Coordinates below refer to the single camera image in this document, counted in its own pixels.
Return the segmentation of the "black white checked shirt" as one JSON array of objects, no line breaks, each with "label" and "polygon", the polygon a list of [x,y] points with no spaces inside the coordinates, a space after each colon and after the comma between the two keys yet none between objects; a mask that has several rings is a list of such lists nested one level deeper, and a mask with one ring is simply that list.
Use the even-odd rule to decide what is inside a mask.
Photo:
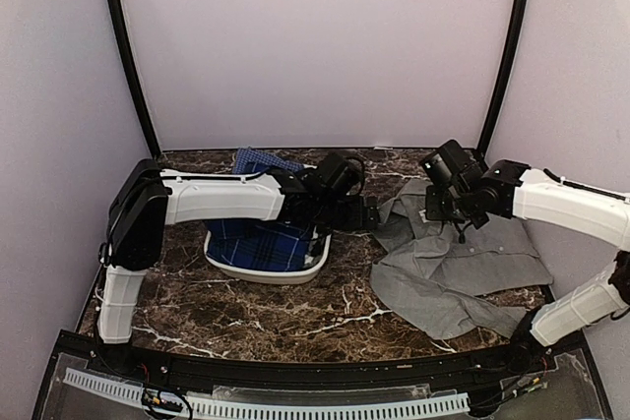
[{"label": "black white checked shirt", "polygon": [[304,270],[311,269],[320,262],[327,238],[328,235],[325,232],[321,231],[318,227],[313,228],[302,266]]}]

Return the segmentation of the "black frame post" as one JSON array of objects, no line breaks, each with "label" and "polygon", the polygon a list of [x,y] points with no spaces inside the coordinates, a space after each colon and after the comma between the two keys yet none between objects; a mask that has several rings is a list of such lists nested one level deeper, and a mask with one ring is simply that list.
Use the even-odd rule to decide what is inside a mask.
[{"label": "black frame post", "polygon": [[528,0],[513,0],[512,3],[495,84],[475,148],[482,157],[487,156],[498,124],[517,54],[527,4]]},{"label": "black frame post", "polygon": [[160,157],[158,136],[150,117],[149,107],[142,90],[134,53],[125,22],[122,0],[106,0],[116,41],[119,59],[123,68],[136,117],[138,119],[147,149],[153,158]]}]

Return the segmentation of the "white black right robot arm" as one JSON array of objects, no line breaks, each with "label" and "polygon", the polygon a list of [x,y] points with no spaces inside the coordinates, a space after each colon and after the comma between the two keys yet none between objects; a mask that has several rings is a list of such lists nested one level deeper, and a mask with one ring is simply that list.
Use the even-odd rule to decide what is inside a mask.
[{"label": "white black right robot arm", "polygon": [[434,153],[422,168],[431,184],[426,216],[458,231],[481,228],[491,216],[553,224],[615,247],[612,263],[555,302],[527,314],[502,354],[502,365],[522,375],[540,350],[604,318],[629,312],[629,197],[559,177],[547,169],[500,160],[484,168],[472,159],[448,162]]}]

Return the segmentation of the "grey long sleeve shirt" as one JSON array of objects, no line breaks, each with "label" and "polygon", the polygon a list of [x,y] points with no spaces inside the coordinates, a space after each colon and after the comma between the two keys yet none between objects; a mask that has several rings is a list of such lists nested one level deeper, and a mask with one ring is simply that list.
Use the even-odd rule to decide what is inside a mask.
[{"label": "grey long sleeve shirt", "polygon": [[476,328],[511,336],[525,309],[498,307],[485,295],[553,281],[522,222],[493,216],[460,236],[452,224],[425,218],[427,189],[412,179],[380,207],[373,235],[386,254],[372,266],[372,290],[434,339]]}]

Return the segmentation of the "blue plaid shirt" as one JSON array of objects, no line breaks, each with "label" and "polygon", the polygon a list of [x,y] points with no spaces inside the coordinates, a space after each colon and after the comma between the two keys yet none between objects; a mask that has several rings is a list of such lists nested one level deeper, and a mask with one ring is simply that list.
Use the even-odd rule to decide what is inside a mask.
[{"label": "blue plaid shirt", "polygon": [[257,219],[206,220],[210,233],[206,255],[217,263],[243,270],[303,270],[316,242],[312,225]]}]

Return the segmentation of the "black right frame post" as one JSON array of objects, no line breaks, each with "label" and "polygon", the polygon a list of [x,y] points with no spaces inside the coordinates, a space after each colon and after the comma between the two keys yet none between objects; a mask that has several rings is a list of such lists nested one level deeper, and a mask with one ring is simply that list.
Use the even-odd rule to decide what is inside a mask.
[{"label": "black right frame post", "polygon": [[487,156],[498,124],[517,54],[527,4],[528,0],[513,0],[512,3],[495,84],[475,148],[482,157]]}]

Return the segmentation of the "black left frame post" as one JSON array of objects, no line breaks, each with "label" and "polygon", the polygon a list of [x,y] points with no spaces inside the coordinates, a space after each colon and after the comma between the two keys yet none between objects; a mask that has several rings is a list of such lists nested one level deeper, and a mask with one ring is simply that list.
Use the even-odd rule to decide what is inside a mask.
[{"label": "black left frame post", "polygon": [[116,41],[119,59],[123,68],[136,117],[138,119],[147,149],[153,158],[160,157],[158,136],[150,117],[149,107],[142,90],[134,53],[125,22],[122,0],[106,0]]}]

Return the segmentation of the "white laundry basket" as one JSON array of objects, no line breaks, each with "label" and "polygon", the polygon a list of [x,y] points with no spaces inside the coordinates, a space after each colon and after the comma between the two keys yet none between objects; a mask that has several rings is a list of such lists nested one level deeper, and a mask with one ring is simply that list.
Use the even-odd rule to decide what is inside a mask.
[{"label": "white laundry basket", "polygon": [[331,235],[328,235],[323,240],[323,248],[319,256],[307,257],[308,261],[314,261],[314,264],[311,265],[309,268],[305,270],[287,272],[242,269],[215,261],[213,258],[207,255],[207,250],[212,241],[212,233],[210,231],[208,231],[206,234],[203,249],[206,260],[213,267],[220,270],[226,276],[229,276],[231,278],[260,284],[299,285],[313,280],[327,263],[331,247],[331,240]]}]

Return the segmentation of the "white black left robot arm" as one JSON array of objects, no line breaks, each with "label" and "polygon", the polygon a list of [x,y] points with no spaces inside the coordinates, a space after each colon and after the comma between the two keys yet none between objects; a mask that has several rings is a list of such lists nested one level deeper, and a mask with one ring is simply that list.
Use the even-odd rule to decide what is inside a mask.
[{"label": "white black left robot arm", "polygon": [[371,230],[377,202],[361,194],[364,173],[328,154],[316,167],[275,166],[250,174],[195,174],[138,162],[110,206],[99,261],[105,268],[96,337],[101,362],[118,377],[139,368],[126,345],[144,277],[159,259],[163,231],[188,221],[253,219],[312,224],[318,229]]}]

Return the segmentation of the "blue small-check shirt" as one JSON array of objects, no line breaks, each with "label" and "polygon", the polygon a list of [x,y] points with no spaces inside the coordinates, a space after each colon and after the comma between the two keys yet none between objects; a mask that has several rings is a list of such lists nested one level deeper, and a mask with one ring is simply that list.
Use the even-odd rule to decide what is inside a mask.
[{"label": "blue small-check shirt", "polygon": [[235,154],[231,173],[234,175],[245,175],[263,173],[270,170],[297,173],[305,168],[306,166],[302,163],[287,160],[266,151],[241,148]]}]

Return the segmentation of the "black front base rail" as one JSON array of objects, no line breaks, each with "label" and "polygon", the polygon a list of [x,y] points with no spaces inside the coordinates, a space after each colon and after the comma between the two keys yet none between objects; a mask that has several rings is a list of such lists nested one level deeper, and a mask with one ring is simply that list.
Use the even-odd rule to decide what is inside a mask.
[{"label": "black front base rail", "polygon": [[[359,363],[268,363],[212,359],[135,346],[106,348],[90,336],[59,332],[55,352],[76,355],[99,372],[181,390],[211,392],[218,386],[286,390],[350,390],[428,384],[440,390],[496,389],[511,377],[550,372],[550,354],[527,356],[506,345],[398,361]],[[148,369],[145,375],[143,368]]]}]

